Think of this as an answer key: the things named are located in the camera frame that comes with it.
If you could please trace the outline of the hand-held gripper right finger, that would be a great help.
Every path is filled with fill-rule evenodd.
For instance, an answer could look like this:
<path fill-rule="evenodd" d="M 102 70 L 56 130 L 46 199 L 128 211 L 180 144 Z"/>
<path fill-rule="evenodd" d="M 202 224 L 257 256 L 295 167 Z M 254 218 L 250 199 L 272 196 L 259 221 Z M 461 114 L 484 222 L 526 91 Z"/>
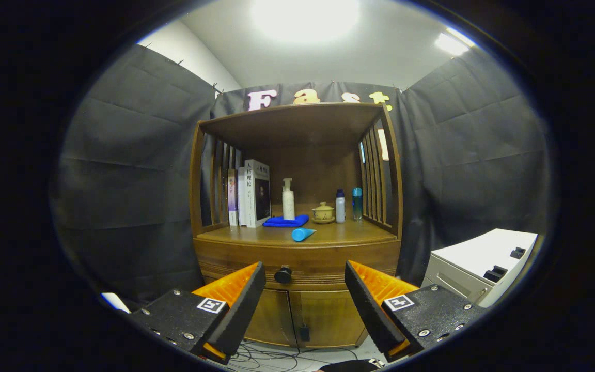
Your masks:
<path fill-rule="evenodd" d="M 418 288 L 352 260 L 345 265 L 345 284 L 388 362 L 434 348 L 484 315 L 482 307 L 440 285 Z"/>

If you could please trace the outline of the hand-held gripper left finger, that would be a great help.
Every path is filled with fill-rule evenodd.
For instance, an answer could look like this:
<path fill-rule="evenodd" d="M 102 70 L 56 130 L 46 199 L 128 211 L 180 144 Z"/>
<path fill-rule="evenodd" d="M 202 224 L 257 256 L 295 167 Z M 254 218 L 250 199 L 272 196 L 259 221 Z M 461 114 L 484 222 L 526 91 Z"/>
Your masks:
<path fill-rule="evenodd" d="M 195 290 L 172 289 L 126 317 L 170 348 L 227 365 L 265 285 L 265 266 L 258 261 Z"/>

